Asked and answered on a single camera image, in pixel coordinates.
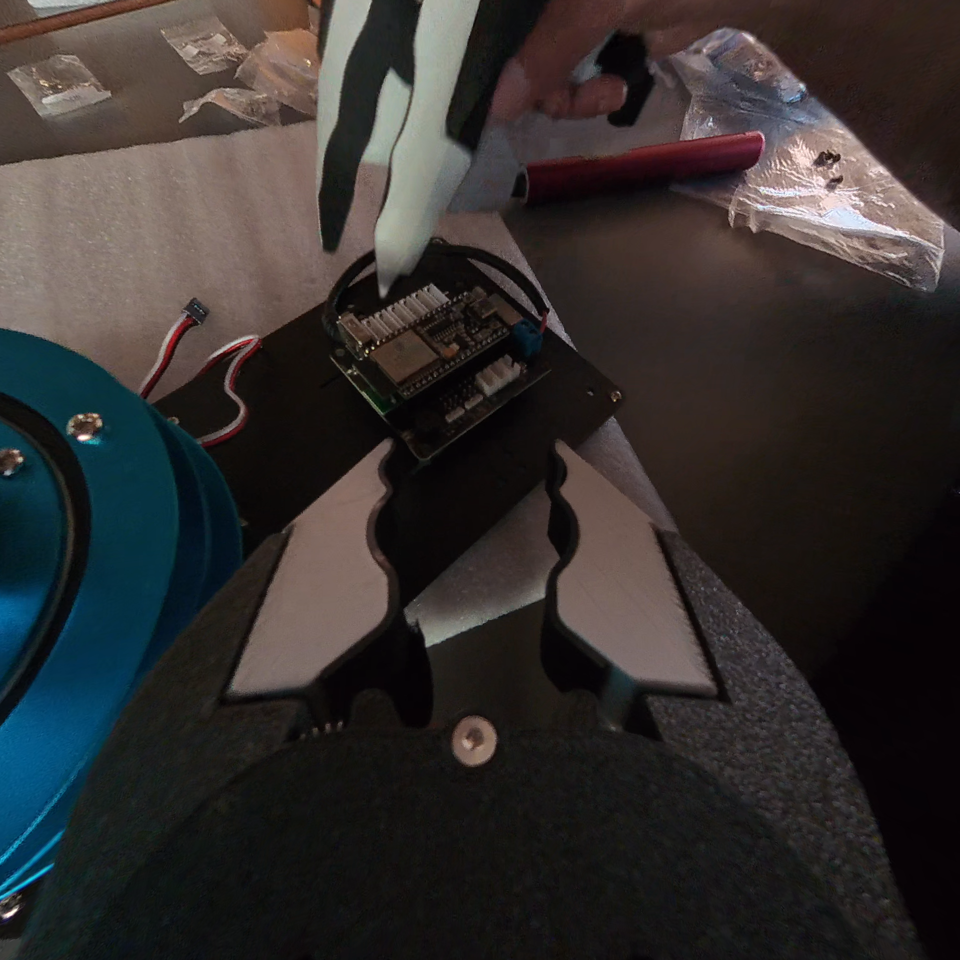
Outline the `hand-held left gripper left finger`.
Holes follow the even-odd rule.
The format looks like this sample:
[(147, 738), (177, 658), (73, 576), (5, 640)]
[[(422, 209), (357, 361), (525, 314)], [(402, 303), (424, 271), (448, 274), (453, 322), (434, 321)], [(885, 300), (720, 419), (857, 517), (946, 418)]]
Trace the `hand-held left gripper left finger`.
[(395, 448), (382, 440), (289, 525), (229, 698), (306, 693), (393, 625), (400, 582), (376, 527), (393, 492)]

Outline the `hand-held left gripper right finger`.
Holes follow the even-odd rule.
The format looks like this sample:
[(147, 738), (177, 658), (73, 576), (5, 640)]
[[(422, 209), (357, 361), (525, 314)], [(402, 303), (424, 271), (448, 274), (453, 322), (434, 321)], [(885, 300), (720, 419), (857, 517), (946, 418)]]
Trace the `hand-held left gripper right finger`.
[(545, 489), (557, 555), (541, 635), (551, 681), (599, 698), (716, 698), (719, 683), (660, 528), (560, 439)]

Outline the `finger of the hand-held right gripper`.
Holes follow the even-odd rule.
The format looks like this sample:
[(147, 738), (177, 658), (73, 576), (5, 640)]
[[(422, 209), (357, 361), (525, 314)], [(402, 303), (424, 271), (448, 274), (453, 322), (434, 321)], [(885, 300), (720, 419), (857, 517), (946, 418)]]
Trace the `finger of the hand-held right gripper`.
[(380, 296), (413, 272), (473, 159), (448, 132), (448, 114), (478, 1), (424, 1), (414, 33), (414, 79), (390, 156), (389, 186), (374, 231)]
[(385, 164), (400, 122), (400, 3), (324, 2), (318, 35), (318, 232), (338, 250), (370, 143)]

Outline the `black control circuit board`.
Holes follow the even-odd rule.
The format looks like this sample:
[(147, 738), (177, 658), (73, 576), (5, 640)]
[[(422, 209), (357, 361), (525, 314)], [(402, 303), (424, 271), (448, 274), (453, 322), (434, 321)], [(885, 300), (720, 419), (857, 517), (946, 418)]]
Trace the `black control circuit board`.
[(452, 295), (429, 283), (334, 315), (337, 369), (424, 464), (550, 371), (548, 313), (528, 316), (492, 283)]

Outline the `red metal screwdriver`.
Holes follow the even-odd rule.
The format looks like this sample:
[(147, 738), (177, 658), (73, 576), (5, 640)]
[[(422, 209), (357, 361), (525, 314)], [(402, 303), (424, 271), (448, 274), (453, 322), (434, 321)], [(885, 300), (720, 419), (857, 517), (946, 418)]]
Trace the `red metal screwdriver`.
[(510, 199), (543, 206), (648, 186), (739, 174), (762, 158), (759, 130), (638, 147), (619, 154), (541, 160), (522, 167)]

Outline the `blue hobby robot arm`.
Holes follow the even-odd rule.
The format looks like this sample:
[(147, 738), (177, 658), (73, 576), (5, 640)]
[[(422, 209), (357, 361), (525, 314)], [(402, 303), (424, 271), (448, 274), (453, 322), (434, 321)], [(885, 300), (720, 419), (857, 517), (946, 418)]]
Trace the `blue hobby robot arm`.
[[(158, 659), (268, 535), (326, 493), (389, 428), (334, 364), (322, 304), (266, 337), (240, 372), (251, 409), (210, 451), (188, 432), (227, 415), (212, 370), (157, 409), (54, 342), (2, 330), (2, 904), (54, 866), (114, 722)], [(410, 603), (622, 400), (552, 329), (503, 402), (438, 458), (403, 440), (390, 467), (388, 559)], [(98, 414), (80, 441), (75, 415)]]

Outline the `grey desk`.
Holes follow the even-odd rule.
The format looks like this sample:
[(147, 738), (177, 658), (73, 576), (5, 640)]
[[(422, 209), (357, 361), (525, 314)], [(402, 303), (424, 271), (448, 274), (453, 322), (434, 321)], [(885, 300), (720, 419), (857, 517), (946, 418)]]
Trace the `grey desk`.
[[(185, 2), (2, 47), (2, 166), (245, 132), (183, 102), (162, 26), (216, 13), (246, 44), (301, 2)], [(109, 100), (43, 119), (9, 79), (79, 57)], [(958, 480), (958, 232), (920, 293), (664, 189), (495, 216), (451, 239), (520, 257), (687, 542), (815, 677)]]

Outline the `person's right hand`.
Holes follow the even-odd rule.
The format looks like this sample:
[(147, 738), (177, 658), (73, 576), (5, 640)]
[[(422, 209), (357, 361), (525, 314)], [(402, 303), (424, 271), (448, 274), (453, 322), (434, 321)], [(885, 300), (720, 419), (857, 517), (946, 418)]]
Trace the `person's right hand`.
[(585, 119), (621, 109), (625, 80), (603, 74), (575, 80), (575, 69), (612, 34), (641, 36), (649, 51), (669, 53), (743, 18), (741, 2), (553, 1), (504, 67), (487, 120), (511, 124), (524, 114)]

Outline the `white foam sheet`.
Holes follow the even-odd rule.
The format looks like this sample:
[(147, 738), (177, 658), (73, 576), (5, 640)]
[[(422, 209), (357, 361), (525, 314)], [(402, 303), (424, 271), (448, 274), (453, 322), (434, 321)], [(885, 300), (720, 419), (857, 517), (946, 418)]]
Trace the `white foam sheet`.
[[(386, 171), (362, 166), (336, 256), (322, 254), (314, 122), (6, 164), (1, 322), (59, 343), (129, 388), (192, 297), (211, 309), (159, 395), (222, 343), (323, 302), (370, 248)], [(612, 421), (581, 458), (662, 530), (676, 522)], [(544, 599), (558, 559), (540, 485), (407, 606), (428, 646)]]

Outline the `large clear plastic bag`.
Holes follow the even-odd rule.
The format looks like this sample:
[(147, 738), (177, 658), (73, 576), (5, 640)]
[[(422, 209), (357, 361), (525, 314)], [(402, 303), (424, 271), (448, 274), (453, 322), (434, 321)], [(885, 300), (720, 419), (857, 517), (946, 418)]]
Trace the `large clear plastic bag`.
[(728, 204), (732, 227), (769, 233), (929, 293), (945, 227), (831, 117), (773, 127)]

